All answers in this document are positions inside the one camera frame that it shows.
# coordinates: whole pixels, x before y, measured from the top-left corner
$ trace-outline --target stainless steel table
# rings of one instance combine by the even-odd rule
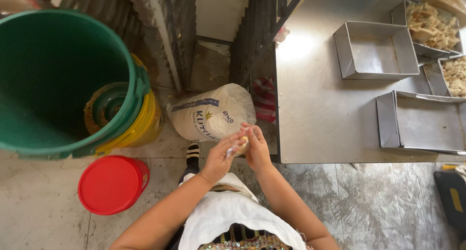
[[[375,98],[392,90],[430,94],[421,74],[400,80],[343,80],[333,33],[345,21],[390,23],[402,0],[306,0],[277,46],[281,163],[466,161],[464,156],[382,149]]]

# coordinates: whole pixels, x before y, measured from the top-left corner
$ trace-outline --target woman's right hand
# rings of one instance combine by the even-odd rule
[[[259,173],[264,169],[273,167],[270,160],[270,152],[268,151],[267,142],[264,139],[262,130],[256,125],[241,123],[244,127],[241,130],[246,131],[251,148],[246,153],[248,165],[254,172]]]

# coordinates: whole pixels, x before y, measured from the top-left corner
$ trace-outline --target red bucket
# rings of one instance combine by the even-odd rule
[[[90,212],[113,215],[130,208],[149,181],[147,165],[121,155],[100,158],[81,175],[79,200]]]

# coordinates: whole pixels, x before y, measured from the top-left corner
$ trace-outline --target black pants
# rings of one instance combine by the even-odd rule
[[[199,158],[198,157],[187,158],[186,164],[188,165],[188,167],[186,167],[186,170],[181,175],[178,181],[178,184],[183,182],[183,179],[187,174],[198,174],[199,173]]]

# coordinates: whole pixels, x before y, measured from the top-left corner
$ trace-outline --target tiled floor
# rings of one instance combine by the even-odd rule
[[[93,159],[22,161],[0,153],[0,246],[3,250],[103,250],[144,211],[177,187],[189,141],[165,125],[150,145],[114,153],[150,166],[147,189],[129,210],[90,214],[77,196]],[[202,144],[202,157],[212,144]],[[276,165],[342,249],[457,249],[433,181],[434,163]],[[231,172],[260,202],[265,197],[244,159]]]

